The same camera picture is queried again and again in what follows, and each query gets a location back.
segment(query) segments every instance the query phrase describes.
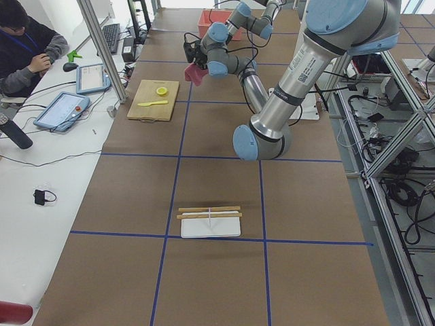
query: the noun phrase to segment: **blue lanyard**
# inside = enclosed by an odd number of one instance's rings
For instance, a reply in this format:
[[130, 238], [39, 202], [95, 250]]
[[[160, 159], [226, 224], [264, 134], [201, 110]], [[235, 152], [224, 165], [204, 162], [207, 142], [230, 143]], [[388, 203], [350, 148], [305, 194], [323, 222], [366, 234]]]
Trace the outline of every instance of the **blue lanyard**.
[[[16, 39], [15, 37], [12, 37], [11, 35], [7, 34], [6, 32], [0, 30], [0, 32], [5, 35], [8, 39], [12, 40], [13, 42], [15, 42], [16, 44], [18, 44], [19, 46], [21, 46], [22, 48], [26, 49], [27, 51], [29, 51], [30, 53], [32, 53], [32, 55], [36, 56], [39, 53], [37, 53], [35, 50], [30, 49], [30, 47], [28, 47], [26, 44], [24, 44], [23, 42], [21, 42], [19, 39]], [[30, 37], [29, 34], [25, 33], [24, 35], [26, 35], [26, 37], [30, 40], [30, 42], [33, 43], [33, 45], [35, 46], [35, 49], [37, 51], [41, 51], [41, 49], [39, 48], [39, 46], [36, 44], [36, 42]]]

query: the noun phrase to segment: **computer mouse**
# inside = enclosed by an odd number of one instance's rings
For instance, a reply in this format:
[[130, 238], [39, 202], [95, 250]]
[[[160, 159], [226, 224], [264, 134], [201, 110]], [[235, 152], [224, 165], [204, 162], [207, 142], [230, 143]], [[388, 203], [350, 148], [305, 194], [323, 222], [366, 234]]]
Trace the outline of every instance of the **computer mouse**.
[[68, 71], [74, 70], [75, 68], [77, 68], [79, 65], [77, 63], [74, 62], [67, 62], [63, 65], [63, 71], [65, 73], [67, 73]]

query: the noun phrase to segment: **red object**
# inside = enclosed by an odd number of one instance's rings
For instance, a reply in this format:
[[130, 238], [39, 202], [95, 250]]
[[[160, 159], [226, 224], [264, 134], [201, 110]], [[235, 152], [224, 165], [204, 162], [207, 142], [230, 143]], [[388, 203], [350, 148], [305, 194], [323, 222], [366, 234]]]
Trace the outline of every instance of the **red object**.
[[33, 308], [26, 304], [0, 301], [0, 323], [22, 325], [33, 315]]
[[[207, 30], [209, 29], [211, 22], [223, 22], [225, 23], [228, 17], [230, 17], [232, 11], [230, 10], [212, 10], [205, 9], [201, 13], [198, 22], [199, 37], [203, 38]], [[233, 41], [240, 41], [242, 38], [242, 31], [239, 29], [232, 37]]]
[[200, 86], [203, 82], [203, 77], [208, 73], [208, 69], [202, 70], [192, 62], [186, 69], [184, 69], [184, 79], [187, 82], [193, 82], [195, 86]]

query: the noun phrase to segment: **metal pole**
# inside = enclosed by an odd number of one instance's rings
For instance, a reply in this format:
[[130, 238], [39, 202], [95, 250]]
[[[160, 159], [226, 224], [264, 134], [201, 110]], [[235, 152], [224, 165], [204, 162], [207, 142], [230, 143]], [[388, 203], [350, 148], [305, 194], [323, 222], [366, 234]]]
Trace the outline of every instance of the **metal pole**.
[[97, 15], [95, 14], [94, 8], [90, 0], [77, 0], [86, 26], [88, 27], [89, 34], [94, 41], [94, 45], [105, 65], [105, 69], [109, 75], [112, 86], [116, 91], [116, 95], [120, 100], [120, 103], [125, 103], [127, 95], [125, 93], [124, 86], [121, 83], [121, 79], [118, 75], [118, 70], [116, 69], [115, 62], [111, 57], [109, 48], [107, 47], [107, 42], [101, 32], [100, 25], [98, 23]]

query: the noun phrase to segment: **tablet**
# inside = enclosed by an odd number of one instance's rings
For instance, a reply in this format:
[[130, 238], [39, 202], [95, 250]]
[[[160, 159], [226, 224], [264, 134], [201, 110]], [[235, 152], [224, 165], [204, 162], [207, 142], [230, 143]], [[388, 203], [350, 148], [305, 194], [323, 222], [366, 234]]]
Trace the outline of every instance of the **tablet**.
[[51, 131], [66, 131], [88, 108], [89, 103], [87, 96], [61, 92], [33, 124]]
[[103, 64], [78, 67], [76, 82], [75, 92], [77, 94], [102, 92], [110, 86], [110, 79]]

